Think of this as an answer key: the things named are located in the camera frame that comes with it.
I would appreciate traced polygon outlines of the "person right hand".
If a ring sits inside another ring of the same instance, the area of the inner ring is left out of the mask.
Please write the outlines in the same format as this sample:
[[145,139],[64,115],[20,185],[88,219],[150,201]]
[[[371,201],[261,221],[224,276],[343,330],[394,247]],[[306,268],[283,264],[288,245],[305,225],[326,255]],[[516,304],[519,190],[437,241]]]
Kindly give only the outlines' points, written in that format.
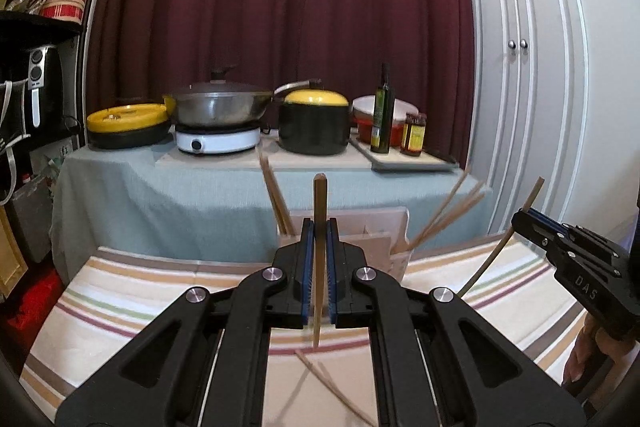
[[587,362],[598,353],[607,355],[614,363],[599,388],[590,395],[589,401],[599,410],[623,381],[639,353],[639,343],[632,337],[613,339],[598,321],[587,314],[570,357],[563,372],[563,383],[574,383],[582,378]]

